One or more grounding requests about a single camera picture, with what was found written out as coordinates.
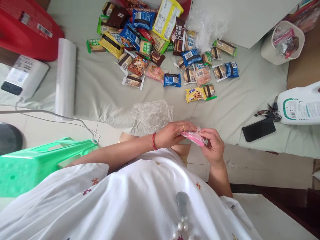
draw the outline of plastic wrap roll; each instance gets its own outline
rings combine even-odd
[[[73,117],[76,77],[76,45],[59,38],[55,113]],[[56,117],[58,121],[69,121]]]

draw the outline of white dress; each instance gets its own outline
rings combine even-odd
[[[107,164],[52,173],[0,213],[0,239],[172,239],[188,194],[188,230],[197,239],[261,239],[240,204],[217,194],[171,149],[142,154],[107,175]]]

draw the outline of red string bracelet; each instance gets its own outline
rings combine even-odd
[[[152,135],[152,145],[153,145],[153,149],[155,150],[155,151],[157,151],[158,149],[156,148],[156,145],[154,144],[154,136],[156,135],[156,133],[154,133],[153,135]]]

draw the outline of hand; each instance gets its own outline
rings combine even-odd
[[[187,121],[169,122],[156,134],[154,138],[156,148],[168,148],[178,144],[185,139],[184,136],[180,135],[183,131],[197,131],[197,127]]]
[[[208,139],[208,144],[200,147],[211,166],[217,166],[223,161],[224,142],[216,129],[203,128],[199,135]]]

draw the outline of green plastic stool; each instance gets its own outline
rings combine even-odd
[[[56,145],[59,149],[49,150]],[[84,156],[97,147],[91,140],[74,141],[62,138],[35,148],[0,156],[0,197],[18,197],[37,186],[60,162],[77,155]]]

